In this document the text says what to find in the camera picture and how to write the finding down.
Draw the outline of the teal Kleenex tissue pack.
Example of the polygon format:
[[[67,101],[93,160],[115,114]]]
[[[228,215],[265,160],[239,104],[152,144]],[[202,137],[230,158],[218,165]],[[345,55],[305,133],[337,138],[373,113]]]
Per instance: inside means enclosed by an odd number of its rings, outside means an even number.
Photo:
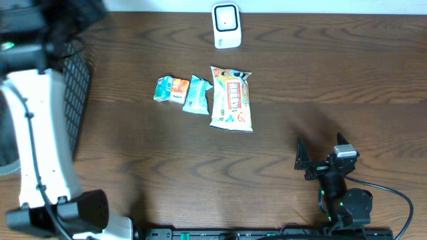
[[[169,101],[174,78],[171,76],[161,77],[157,80],[153,99],[158,102]]]

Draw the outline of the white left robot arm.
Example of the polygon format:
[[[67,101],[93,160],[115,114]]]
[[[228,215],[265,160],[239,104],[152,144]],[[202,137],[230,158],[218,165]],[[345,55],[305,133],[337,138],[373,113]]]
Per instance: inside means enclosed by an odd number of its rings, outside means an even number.
[[[83,191],[65,118],[65,46],[104,18],[102,1],[2,1],[1,92],[11,112],[21,166],[10,229],[40,238],[137,239],[104,191]]]

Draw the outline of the orange snack pack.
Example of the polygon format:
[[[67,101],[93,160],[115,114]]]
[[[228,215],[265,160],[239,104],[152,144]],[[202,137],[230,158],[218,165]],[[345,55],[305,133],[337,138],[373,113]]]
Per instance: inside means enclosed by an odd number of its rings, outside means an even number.
[[[189,88],[189,81],[186,79],[173,79],[171,87],[171,94],[169,101],[179,104],[184,104],[187,97],[187,90]]]

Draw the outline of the yellow wet wipes pack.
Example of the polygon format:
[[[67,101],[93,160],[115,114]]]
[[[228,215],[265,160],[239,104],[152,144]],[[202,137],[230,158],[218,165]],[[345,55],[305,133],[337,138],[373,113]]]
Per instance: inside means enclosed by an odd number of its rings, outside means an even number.
[[[252,72],[211,66],[213,109],[210,127],[229,131],[252,132],[250,88]]]

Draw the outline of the green wipes pack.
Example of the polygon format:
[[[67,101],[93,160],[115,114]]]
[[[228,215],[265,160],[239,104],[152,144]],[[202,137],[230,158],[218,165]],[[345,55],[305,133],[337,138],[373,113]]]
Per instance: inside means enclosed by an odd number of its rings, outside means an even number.
[[[213,88],[213,85],[196,75],[191,76],[188,94],[182,108],[188,113],[208,115],[208,103],[206,92]]]

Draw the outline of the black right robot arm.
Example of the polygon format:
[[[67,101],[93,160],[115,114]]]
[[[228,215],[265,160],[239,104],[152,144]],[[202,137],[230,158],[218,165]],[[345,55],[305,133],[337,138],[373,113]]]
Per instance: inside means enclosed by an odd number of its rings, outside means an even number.
[[[360,188],[349,189],[345,177],[354,171],[360,154],[341,133],[337,145],[324,161],[311,161],[302,139],[297,140],[295,170],[304,171],[306,181],[320,183],[319,204],[330,223],[322,227],[325,235],[348,229],[363,230],[371,222],[372,194]]]

